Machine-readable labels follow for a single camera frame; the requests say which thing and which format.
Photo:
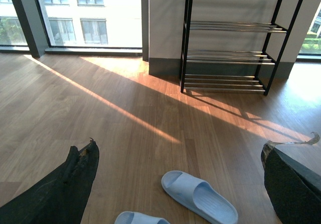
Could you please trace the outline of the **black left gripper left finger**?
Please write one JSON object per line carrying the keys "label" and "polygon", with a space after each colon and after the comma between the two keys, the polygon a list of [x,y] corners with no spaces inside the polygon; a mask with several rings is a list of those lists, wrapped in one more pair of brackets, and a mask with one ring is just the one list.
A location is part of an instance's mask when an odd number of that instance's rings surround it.
{"label": "black left gripper left finger", "polygon": [[91,139],[72,146],[64,163],[1,207],[1,223],[80,223],[99,163]]}

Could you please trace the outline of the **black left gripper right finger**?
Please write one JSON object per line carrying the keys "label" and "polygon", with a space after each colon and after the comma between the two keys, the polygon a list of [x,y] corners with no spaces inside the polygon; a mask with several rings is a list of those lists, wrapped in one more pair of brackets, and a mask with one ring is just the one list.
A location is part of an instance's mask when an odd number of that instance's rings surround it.
{"label": "black left gripper right finger", "polygon": [[305,142],[264,144],[261,162],[264,186],[282,223],[320,223],[320,175],[278,150],[278,145],[314,145],[318,133]]}

